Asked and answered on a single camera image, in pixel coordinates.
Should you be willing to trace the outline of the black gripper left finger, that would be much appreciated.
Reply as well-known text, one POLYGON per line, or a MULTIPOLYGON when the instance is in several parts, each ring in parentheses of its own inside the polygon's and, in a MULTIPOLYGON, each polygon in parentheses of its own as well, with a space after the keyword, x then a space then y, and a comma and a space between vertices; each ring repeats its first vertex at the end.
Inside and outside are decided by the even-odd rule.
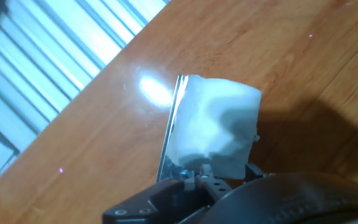
POLYGON ((198 175, 186 180, 162 180, 111 207, 103 213, 102 223, 200 223, 212 206, 231 190, 205 164, 198 175))

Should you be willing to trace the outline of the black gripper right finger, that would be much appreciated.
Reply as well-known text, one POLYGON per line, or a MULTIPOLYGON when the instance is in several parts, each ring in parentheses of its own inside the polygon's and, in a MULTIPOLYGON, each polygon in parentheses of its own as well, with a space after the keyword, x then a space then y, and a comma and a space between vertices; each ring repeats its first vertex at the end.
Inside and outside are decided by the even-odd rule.
POLYGON ((255 180, 265 176, 265 173, 255 164, 245 165, 245 180, 255 180))

